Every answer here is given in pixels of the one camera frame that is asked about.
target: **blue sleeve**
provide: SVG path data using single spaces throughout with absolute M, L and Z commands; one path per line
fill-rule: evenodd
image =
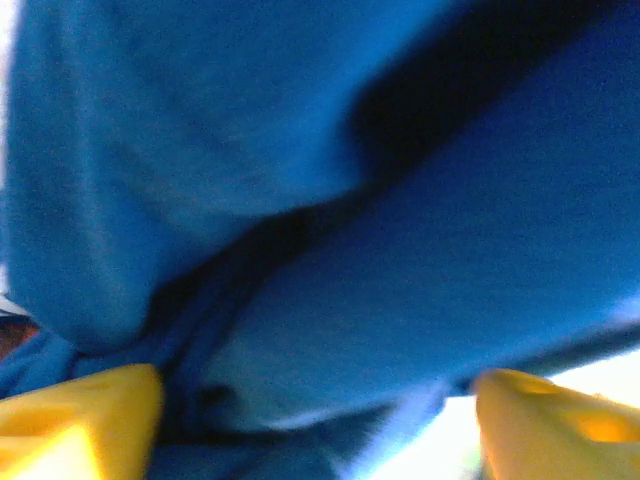
M 265 216 L 367 180 L 344 114 L 455 4 L 25 2 L 7 165 L 16 303 L 84 351 L 132 342 L 156 288 Z
M 591 25 L 273 275 L 210 361 L 233 395 L 209 420 L 357 410 L 606 329 L 640 288 L 639 29 L 636 4 Z

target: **blue fabric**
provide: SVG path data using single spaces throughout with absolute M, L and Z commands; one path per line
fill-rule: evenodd
M 345 117 L 461 5 L 27 1 L 5 232 L 43 331 L 0 395 L 150 362 L 149 478 L 331 478 L 416 391 L 592 332 L 640 285 L 634 3 L 335 233 L 290 213 L 379 180 Z

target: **blue garment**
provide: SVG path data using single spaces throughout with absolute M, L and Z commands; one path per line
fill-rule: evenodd
M 150 479 L 330 478 L 416 391 L 601 326 L 640 285 L 640 7 L 436 151 L 351 122 L 465 5 L 28 0 L 5 232 L 43 332 L 0 394 L 150 362 Z

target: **yellow plastic object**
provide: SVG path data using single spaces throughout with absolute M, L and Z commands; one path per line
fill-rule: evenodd
M 475 391 L 488 478 L 640 479 L 640 410 L 511 370 Z
M 0 480 L 141 480 L 161 410 L 142 364 L 0 401 Z

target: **hole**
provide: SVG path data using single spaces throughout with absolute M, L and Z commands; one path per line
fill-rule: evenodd
M 35 437 L 48 435 L 75 415 L 69 407 L 24 408 L 0 414 L 0 435 Z
M 640 425 L 622 415 L 600 411 L 561 412 L 582 435 L 595 442 L 640 442 Z

